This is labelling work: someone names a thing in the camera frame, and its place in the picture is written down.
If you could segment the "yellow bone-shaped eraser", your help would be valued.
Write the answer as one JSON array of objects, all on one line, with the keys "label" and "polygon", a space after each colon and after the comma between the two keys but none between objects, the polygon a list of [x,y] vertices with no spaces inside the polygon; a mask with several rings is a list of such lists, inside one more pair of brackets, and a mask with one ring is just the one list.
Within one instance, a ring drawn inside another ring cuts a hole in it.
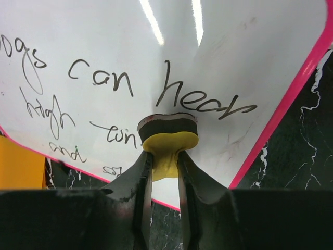
[{"label": "yellow bone-shaped eraser", "polygon": [[197,119],[186,112],[147,116],[138,123],[137,131],[143,150],[153,155],[153,182],[177,178],[179,153],[199,142]]}]

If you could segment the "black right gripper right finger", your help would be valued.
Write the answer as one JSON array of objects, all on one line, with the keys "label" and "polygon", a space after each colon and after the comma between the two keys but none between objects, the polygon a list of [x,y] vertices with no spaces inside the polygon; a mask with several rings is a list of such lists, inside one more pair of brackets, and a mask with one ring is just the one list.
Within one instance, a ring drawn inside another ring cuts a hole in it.
[{"label": "black right gripper right finger", "polygon": [[184,249],[332,249],[332,191],[228,189],[178,156]]}]

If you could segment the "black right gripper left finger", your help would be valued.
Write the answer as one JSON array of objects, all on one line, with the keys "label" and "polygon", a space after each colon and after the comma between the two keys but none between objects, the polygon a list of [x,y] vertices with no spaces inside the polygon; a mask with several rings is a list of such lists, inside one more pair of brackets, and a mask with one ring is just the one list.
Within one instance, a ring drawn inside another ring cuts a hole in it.
[{"label": "black right gripper left finger", "polygon": [[148,249],[152,163],[100,189],[1,191],[1,249]]}]

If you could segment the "pink-framed whiteboard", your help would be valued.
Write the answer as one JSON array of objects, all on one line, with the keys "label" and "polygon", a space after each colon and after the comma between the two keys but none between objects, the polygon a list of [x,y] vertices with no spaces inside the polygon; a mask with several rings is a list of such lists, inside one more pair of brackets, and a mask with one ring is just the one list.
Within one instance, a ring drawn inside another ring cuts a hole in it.
[{"label": "pink-framed whiteboard", "polygon": [[111,181],[187,112],[236,187],[332,42],[332,1],[1,1],[1,130]]}]

